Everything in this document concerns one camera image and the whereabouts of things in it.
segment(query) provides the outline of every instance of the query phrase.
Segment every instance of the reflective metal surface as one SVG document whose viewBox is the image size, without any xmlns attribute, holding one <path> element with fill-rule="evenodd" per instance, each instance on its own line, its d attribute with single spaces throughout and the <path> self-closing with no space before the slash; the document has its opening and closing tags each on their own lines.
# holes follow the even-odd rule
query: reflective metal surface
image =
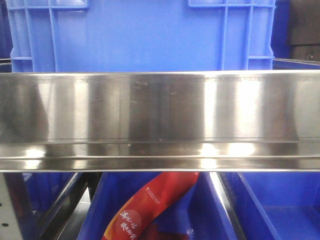
<svg viewBox="0 0 320 240">
<path fill-rule="evenodd" d="M 209 173 L 210 179 L 212 181 L 212 184 L 214 186 L 214 190 L 219 198 L 219 201 L 221 202 L 224 213 L 227 215 L 233 231 L 236 234 L 237 240 L 246 240 L 246 236 L 242 230 L 242 227 L 240 225 L 240 222 L 238 220 L 237 214 L 235 212 L 234 206 L 231 203 L 230 197 L 228 195 L 228 191 L 225 188 L 224 182 L 222 177 L 217 172 L 210 172 Z"/>
<path fill-rule="evenodd" d="M 0 74 L 0 171 L 320 170 L 320 71 Z"/>
</svg>

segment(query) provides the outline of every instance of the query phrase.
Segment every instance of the stainless steel shelf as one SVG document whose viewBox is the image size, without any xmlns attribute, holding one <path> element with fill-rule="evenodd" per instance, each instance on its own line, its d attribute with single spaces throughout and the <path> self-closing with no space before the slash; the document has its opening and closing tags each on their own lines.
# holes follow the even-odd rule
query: stainless steel shelf
<svg viewBox="0 0 320 240">
<path fill-rule="evenodd" d="M 320 71 L 0 74 L 0 171 L 319 171 Z"/>
</svg>

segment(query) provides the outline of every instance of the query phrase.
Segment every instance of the red package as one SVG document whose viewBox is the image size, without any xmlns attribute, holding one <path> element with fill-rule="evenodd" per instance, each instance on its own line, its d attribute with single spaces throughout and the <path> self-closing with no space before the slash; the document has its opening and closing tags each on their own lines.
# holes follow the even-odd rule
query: red package
<svg viewBox="0 0 320 240">
<path fill-rule="evenodd" d="M 138 240 L 159 214 L 190 190 L 198 176 L 198 172 L 159 174 L 123 205 L 107 226 L 101 240 Z"/>
<path fill-rule="evenodd" d="M 158 226 L 151 223 L 140 235 L 138 240 L 188 240 L 189 236 L 181 233 L 158 231 Z"/>
</svg>

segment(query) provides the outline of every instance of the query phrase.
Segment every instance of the blue plastic crate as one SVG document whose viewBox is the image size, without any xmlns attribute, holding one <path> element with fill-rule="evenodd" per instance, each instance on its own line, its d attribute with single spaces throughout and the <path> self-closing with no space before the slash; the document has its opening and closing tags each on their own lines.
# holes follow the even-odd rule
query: blue plastic crate
<svg viewBox="0 0 320 240">
<path fill-rule="evenodd" d="M 289 44 L 290 0 L 276 0 L 271 47 L 278 59 L 289 59 L 291 46 Z"/>
<path fill-rule="evenodd" d="M 100 240 L 123 204 L 158 174 L 104 173 L 77 240 Z M 154 221 L 159 231 L 189 234 L 190 240 L 237 239 L 209 173 L 201 173 L 196 185 Z"/>
<path fill-rule="evenodd" d="M 0 0 L 0 59 L 10 58 L 11 49 L 12 41 L 7 6 L 5 1 Z"/>
<path fill-rule="evenodd" d="M 319 240 L 320 172 L 227 173 L 248 240 Z"/>
<path fill-rule="evenodd" d="M 13 71 L 271 69 L 275 3 L 7 0 Z"/>
<path fill-rule="evenodd" d="M 24 181 L 29 193 L 32 210 L 48 210 L 72 174 L 72 172 L 24 173 Z"/>
</svg>

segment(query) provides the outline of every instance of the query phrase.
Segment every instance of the metal shelf frame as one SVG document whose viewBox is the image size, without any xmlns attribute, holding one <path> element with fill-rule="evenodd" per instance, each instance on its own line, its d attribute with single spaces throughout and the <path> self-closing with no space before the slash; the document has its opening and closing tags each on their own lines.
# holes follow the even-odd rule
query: metal shelf frame
<svg viewBox="0 0 320 240">
<path fill-rule="evenodd" d="M 87 176 L 74 173 L 49 210 L 33 212 L 22 173 L 0 173 L 1 239 L 59 239 L 87 186 Z"/>
<path fill-rule="evenodd" d="M 0 171 L 318 171 L 320 71 L 1 73 Z"/>
</svg>

